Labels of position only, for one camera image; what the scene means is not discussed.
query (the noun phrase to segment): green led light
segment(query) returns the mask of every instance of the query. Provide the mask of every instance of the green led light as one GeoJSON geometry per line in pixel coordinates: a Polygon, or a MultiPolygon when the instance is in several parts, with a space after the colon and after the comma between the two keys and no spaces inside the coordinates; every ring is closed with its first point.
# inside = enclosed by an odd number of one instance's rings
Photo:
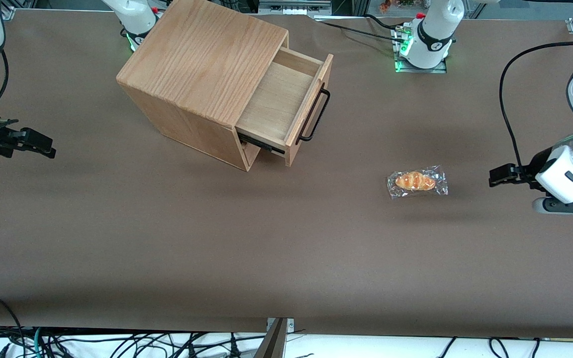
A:
{"type": "Polygon", "coordinates": [[[129,48],[132,50],[132,52],[136,51],[136,46],[134,46],[134,42],[132,42],[132,39],[129,38],[129,35],[127,36],[127,41],[129,41],[129,48]]]}

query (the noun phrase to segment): wooden drawer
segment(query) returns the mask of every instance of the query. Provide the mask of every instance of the wooden drawer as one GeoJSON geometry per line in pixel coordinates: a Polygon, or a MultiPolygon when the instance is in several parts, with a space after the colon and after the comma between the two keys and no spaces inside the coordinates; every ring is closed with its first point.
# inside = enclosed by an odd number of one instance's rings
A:
{"type": "Polygon", "coordinates": [[[116,81],[164,136],[245,171],[261,148],[291,166],[328,101],[333,57],[288,41],[260,18],[174,0],[116,81]]]}
{"type": "Polygon", "coordinates": [[[300,144],[311,140],[330,99],[332,61],[333,55],[322,62],[280,48],[236,123],[239,138],[284,156],[291,166],[300,144]]]}

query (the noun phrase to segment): plastic wrapper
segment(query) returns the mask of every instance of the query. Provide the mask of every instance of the plastic wrapper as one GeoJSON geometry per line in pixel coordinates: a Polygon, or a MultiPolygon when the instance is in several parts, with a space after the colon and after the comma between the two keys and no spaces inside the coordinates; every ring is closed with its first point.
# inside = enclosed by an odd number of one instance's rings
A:
{"type": "Polygon", "coordinates": [[[448,195],[448,182],[441,166],[395,172],[387,182],[393,199],[426,194],[448,195]]]}

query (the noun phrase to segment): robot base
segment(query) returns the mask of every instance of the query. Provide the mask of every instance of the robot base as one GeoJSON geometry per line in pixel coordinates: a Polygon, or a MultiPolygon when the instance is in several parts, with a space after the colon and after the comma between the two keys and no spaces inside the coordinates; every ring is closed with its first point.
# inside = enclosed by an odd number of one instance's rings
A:
{"type": "MultiPolygon", "coordinates": [[[[392,38],[404,39],[404,32],[397,32],[396,30],[390,31],[392,38]]],[[[446,73],[446,61],[441,60],[441,62],[433,68],[418,68],[413,66],[406,58],[404,58],[400,52],[404,43],[393,42],[393,56],[395,57],[395,72],[410,72],[410,73],[446,73]]]]}

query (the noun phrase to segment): open drawer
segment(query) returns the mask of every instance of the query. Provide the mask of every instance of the open drawer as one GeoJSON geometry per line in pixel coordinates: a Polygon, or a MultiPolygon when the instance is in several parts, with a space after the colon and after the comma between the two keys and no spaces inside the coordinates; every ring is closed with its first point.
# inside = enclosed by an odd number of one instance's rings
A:
{"type": "Polygon", "coordinates": [[[291,166],[330,98],[326,88],[332,61],[333,55],[322,62],[280,48],[236,122],[240,140],[284,156],[291,166]]]}

